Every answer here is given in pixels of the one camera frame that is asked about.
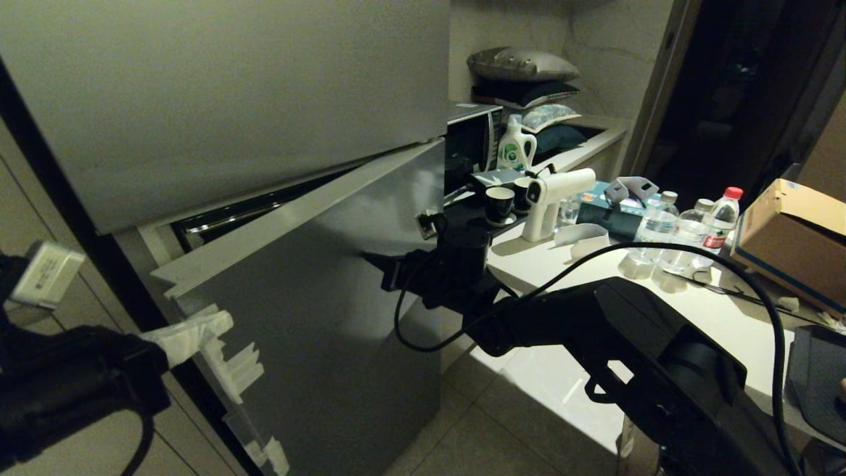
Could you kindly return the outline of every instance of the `microwave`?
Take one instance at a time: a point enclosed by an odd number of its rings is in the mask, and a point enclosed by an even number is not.
[[[467,174],[493,169],[497,163],[503,107],[451,102],[447,120],[444,193],[467,183]]]

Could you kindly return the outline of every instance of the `tiled floor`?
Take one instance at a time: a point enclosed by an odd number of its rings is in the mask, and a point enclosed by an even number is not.
[[[538,375],[527,372],[530,364],[542,364],[541,378],[561,378],[566,356],[543,349],[499,358],[475,349],[462,356],[444,375],[441,411],[383,476],[613,476],[617,457],[608,437],[600,432],[605,441],[598,443],[596,434],[591,438],[562,418],[569,401],[578,400],[573,392],[539,385]],[[613,440],[621,422],[612,412],[593,424],[609,426]]]

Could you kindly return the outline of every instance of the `water bottle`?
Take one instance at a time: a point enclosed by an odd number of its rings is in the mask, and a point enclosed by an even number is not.
[[[696,206],[692,210],[678,216],[676,230],[673,232],[670,243],[701,248],[711,230],[705,222],[713,208],[713,201],[707,198],[697,200]],[[663,250],[658,258],[658,266],[661,266],[661,269],[668,273],[678,274],[685,271],[696,256],[691,252]]]
[[[722,198],[714,204],[714,208],[705,222],[711,228],[704,243],[705,249],[709,252],[718,254],[726,236],[731,230],[734,230],[740,216],[738,200],[742,196],[742,189],[729,187],[722,194]]]
[[[678,209],[673,205],[677,198],[676,192],[664,191],[660,202],[654,203],[650,200],[646,204],[646,213],[640,220],[637,233],[634,234],[634,240],[645,243],[669,242],[678,219]],[[629,258],[638,264],[654,263],[660,254],[660,248],[629,249]]]

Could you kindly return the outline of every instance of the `refrigerator door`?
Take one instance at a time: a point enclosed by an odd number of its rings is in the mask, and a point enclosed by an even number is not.
[[[0,3],[0,57],[101,233],[446,132],[449,2]]]
[[[381,474],[437,410],[437,354],[398,343],[398,293],[360,253],[434,246],[415,216],[441,208],[443,155],[438,139],[376,158],[153,272],[186,316],[232,314],[226,358],[255,342],[264,374],[235,411],[249,421],[228,423],[280,441],[291,476]],[[432,343],[436,323],[411,314],[404,332]]]

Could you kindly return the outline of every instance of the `red bottle cap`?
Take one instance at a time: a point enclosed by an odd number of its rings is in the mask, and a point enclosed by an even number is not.
[[[728,198],[739,200],[743,196],[743,189],[738,187],[729,187],[722,194],[722,196],[727,196]]]

